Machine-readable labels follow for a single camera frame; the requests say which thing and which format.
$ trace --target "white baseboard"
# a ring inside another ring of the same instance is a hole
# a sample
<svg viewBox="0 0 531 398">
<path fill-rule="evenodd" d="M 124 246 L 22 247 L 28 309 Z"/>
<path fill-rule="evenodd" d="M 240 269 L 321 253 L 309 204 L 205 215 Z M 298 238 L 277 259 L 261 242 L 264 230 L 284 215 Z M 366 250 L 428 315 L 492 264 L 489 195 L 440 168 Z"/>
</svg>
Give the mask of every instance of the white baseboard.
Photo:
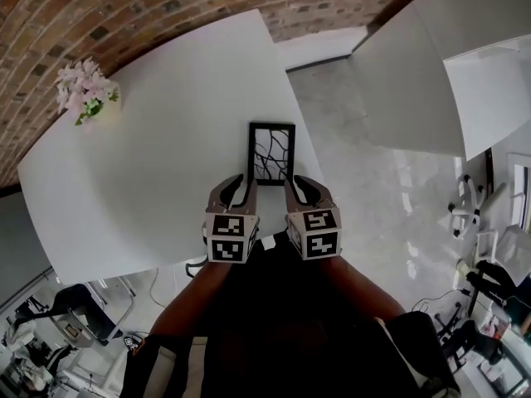
<svg viewBox="0 0 531 398">
<path fill-rule="evenodd" d="M 352 54 L 353 49 L 367 36 L 366 27 L 308 34 L 293 40 L 276 43 L 286 70 Z"/>
</svg>

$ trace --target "white cabinet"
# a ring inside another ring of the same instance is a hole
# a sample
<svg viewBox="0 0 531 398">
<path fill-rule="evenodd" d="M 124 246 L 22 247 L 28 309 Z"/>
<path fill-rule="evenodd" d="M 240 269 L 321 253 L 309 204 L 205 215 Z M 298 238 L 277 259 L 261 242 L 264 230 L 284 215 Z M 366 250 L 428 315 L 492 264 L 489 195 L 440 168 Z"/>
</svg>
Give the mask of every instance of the white cabinet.
<svg viewBox="0 0 531 398">
<path fill-rule="evenodd" d="M 531 0 L 416 0 L 351 57 L 376 144 L 471 159 L 531 119 Z"/>
</svg>

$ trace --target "framed artwork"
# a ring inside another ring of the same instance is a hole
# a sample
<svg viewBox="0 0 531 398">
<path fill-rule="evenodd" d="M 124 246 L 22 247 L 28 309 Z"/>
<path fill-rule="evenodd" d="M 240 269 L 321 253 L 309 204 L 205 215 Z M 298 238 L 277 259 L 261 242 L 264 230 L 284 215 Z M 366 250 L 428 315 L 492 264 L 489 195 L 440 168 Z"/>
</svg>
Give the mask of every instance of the framed artwork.
<svg viewBox="0 0 531 398">
<path fill-rule="evenodd" d="M 294 124 L 249 124 L 248 182 L 284 186 L 285 180 L 293 180 L 294 158 Z"/>
</svg>

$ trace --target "brick wall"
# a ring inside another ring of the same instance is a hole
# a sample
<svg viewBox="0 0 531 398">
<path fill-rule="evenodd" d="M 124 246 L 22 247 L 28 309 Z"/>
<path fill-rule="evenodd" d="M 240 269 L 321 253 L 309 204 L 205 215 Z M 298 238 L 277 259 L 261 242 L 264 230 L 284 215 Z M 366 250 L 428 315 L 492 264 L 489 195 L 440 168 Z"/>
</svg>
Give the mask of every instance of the brick wall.
<svg viewBox="0 0 531 398">
<path fill-rule="evenodd" d="M 0 188 L 56 120 L 57 70 L 93 56 L 106 75 L 209 22 L 258 7 L 282 41 L 384 23 L 411 0 L 0 0 Z"/>
</svg>

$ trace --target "person's right arm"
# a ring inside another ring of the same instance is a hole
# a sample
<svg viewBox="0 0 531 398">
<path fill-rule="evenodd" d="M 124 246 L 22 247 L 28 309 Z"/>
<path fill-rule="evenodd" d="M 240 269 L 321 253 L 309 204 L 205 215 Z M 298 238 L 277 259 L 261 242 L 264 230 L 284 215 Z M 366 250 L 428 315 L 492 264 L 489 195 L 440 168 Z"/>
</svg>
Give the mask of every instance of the person's right arm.
<svg viewBox="0 0 531 398">
<path fill-rule="evenodd" d="M 357 271 L 342 256 L 318 262 L 331 284 L 365 317 L 388 322 L 406 311 L 390 294 Z"/>
</svg>

